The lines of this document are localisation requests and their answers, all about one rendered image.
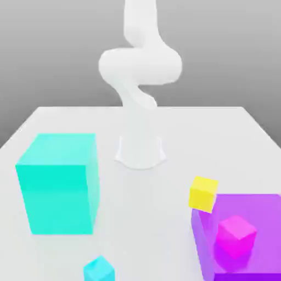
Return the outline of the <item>small cyan cube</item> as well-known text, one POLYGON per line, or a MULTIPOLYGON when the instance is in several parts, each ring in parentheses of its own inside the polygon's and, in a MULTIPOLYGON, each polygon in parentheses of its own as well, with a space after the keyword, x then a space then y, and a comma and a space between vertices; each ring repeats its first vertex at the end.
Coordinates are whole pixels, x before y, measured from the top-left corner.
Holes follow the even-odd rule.
POLYGON ((113 266, 100 255, 83 268, 84 281, 115 281, 113 266))

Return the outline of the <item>large turquoise box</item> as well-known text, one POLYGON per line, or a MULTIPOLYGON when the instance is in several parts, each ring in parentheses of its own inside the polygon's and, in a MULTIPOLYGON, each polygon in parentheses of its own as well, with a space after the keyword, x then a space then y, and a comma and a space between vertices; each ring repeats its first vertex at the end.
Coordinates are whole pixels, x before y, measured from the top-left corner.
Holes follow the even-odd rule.
POLYGON ((94 133, 40 133, 15 168, 32 234, 93 233, 100 199, 94 133))

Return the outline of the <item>small magenta cube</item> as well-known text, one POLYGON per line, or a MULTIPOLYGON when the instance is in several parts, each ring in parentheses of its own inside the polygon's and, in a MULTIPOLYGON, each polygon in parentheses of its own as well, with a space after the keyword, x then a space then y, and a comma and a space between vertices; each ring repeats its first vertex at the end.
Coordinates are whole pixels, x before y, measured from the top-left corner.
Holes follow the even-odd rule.
POLYGON ((232 258, 239 258, 252 250, 256 234, 255 226, 234 215, 219 221, 216 243, 232 258))

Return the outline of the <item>small yellow cube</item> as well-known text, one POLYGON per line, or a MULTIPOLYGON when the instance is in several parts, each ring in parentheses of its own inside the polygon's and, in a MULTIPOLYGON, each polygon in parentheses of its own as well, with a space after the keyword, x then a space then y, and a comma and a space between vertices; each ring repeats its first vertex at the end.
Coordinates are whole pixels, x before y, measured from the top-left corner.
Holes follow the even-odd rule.
POLYGON ((188 205, 192 209, 212 213, 218 180, 196 176, 190 186, 188 205))

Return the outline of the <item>large purple box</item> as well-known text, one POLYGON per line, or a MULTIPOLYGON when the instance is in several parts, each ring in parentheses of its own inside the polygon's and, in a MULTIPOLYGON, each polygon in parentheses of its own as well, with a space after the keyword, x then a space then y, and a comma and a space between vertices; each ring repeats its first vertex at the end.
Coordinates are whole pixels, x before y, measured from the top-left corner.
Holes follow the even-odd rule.
POLYGON ((191 225, 204 281, 281 281, 278 194, 219 194, 212 213, 192 211, 191 225), (252 250, 239 258, 216 243, 219 221, 234 215, 257 229, 252 250))

